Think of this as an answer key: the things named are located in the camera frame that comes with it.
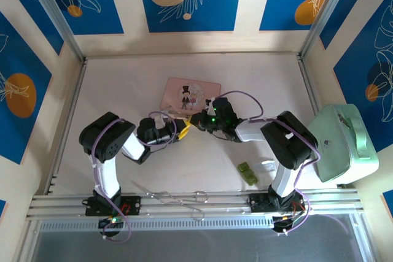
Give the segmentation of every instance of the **box handle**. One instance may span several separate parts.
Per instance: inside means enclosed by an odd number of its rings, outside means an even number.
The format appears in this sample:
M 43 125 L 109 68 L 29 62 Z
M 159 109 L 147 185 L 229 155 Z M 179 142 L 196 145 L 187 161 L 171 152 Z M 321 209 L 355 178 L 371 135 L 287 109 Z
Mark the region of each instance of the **box handle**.
M 369 159 L 370 154 L 367 150 L 367 135 L 366 130 L 364 130 L 361 118 L 348 118 L 354 128 L 356 137 L 356 151 L 359 158 Z

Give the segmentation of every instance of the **cartoon figure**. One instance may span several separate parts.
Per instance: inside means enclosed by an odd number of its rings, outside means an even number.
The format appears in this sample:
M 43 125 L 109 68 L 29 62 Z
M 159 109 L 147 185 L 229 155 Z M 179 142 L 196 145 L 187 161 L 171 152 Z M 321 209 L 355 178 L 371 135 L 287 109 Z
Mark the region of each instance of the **cartoon figure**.
M 196 107 L 198 105 L 198 94 L 191 93 L 190 106 Z
M 187 110 L 187 104 L 190 103 L 189 96 L 190 96 L 189 86 L 185 85 L 183 86 L 182 110 Z

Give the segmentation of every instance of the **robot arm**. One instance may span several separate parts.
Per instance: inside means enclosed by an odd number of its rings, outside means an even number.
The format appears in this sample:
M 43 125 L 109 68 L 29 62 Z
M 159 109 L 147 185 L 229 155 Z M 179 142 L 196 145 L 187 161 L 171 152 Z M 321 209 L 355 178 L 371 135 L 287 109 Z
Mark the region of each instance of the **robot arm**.
M 118 116 L 108 112 L 86 127 L 79 142 L 83 145 L 85 153 L 91 158 L 91 148 L 100 132 Z M 288 204 L 296 198 L 294 190 L 295 179 L 299 167 L 311 154 L 311 149 L 297 136 L 277 123 L 296 130 L 311 145 L 317 146 L 315 137 L 290 112 L 283 112 L 274 120 L 250 121 L 238 118 L 227 98 L 218 98 L 208 101 L 208 109 L 192 115 L 190 123 L 201 131 L 213 133 L 222 131 L 226 138 L 233 142 L 267 141 L 279 162 L 276 178 L 270 185 L 267 196 L 267 206 L 262 210 L 280 211 L 288 208 Z M 161 129 L 155 127 L 154 119 L 142 119 L 136 134 L 133 133 L 135 125 L 128 121 L 120 121 L 111 127 L 98 142 L 95 156 L 99 171 L 99 183 L 93 191 L 94 196 L 104 206 L 109 206 L 97 189 L 100 185 L 106 196 L 116 205 L 120 202 L 120 185 L 116 177 L 115 157 L 123 150 L 125 156 L 142 164 L 151 154 L 150 147 L 162 142 L 176 142 L 182 139 L 189 129 L 183 120 L 174 120 L 165 123 Z
M 84 147 L 84 152 L 89 156 L 91 162 L 91 150 L 100 132 L 119 117 L 108 112 L 92 124 L 88 125 L 79 136 L 79 143 Z M 116 156 L 120 150 L 132 161 L 142 164 L 150 156 L 150 147 L 160 144 L 169 144 L 181 140 L 187 134 L 190 125 L 183 120 L 164 122 L 164 127 L 157 129 L 153 118 L 142 119 L 139 127 L 135 130 L 135 125 L 122 120 L 111 127 L 99 140 L 96 147 L 95 157 L 97 159 L 98 181 L 96 179 L 93 191 L 96 199 L 105 207 L 110 205 L 105 200 L 102 191 L 117 206 L 120 203 L 120 185 L 116 176 Z
M 275 120 L 245 120 L 238 118 L 227 98 L 207 102 L 208 110 L 192 115 L 190 122 L 201 131 L 222 131 L 229 141 L 267 141 L 279 166 L 273 183 L 269 187 L 270 203 L 279 210 L 294 197 L 294 184 L 299 167 L 311 154 L 311 149 L 283 125 L 289 126 L 317 147 L 316 138 L 290 112 L 283 112 Z

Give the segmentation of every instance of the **white wall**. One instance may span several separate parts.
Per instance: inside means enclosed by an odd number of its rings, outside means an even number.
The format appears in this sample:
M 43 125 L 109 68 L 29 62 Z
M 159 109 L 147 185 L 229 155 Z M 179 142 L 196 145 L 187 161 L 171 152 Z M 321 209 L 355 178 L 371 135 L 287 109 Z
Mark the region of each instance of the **white wall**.
M 333 68 L 382 2 L 383 0 L 358 0 L 327 50 L 324 50 L 318 40 L 306 57 L 305 64 L 310 71 L 321 107 L 346 103 Z M 392 261 L 393 222 L 381 197 L 383 192 L 393 188 L 393 146 L 380 151 L 378 157 L 379 169 L 357 181 L 355 187 L 383 260 Z
M 298 52 L 308 32 L 259 32 L 267 0 L 239 0 L 234 32 L 150 34 L 142 0 L 114 1 L 124 35 L 77 36 L 76 39 L 86 56 L 243 51 Z
M 14 255 L 31 198 L 48 174 L 59 119 L 79 65 L 67 46 L 60 56 L 55 53 L 18 0 L 0 0 L 0 11 L 52 73 L 21 165 L 0 156 L 0 199 L 7 201 L 0 222 L 0 260 L 7 262 Z

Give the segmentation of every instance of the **orange circle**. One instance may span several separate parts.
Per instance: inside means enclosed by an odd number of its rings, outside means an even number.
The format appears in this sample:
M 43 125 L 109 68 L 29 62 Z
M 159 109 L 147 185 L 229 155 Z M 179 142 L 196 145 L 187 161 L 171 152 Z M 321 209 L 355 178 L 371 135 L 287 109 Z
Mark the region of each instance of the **orange circle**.
M 317 13 L 325 0 L 305 0 L 296 9 L 295 21 L 299 25 L 311 25 L 314 23 Z
M 20 118 L 30 117 L 37 101 L 33 80 L 25 74 L 11 75 L 7 79 L 6 90 L 8 90 L 6 101 L 9 110 Z
M 370 84 L 366 88 L 366 98 L 371 102 L 376 101 L 378 98 L 378 87 L 376 85 Z
M 71 4 L 67 8 L 67 11 L 70 15 L 76 18 L 79 18 L 82 15 L 82 9 L 79 6 L 75 6 L 74 4 Z

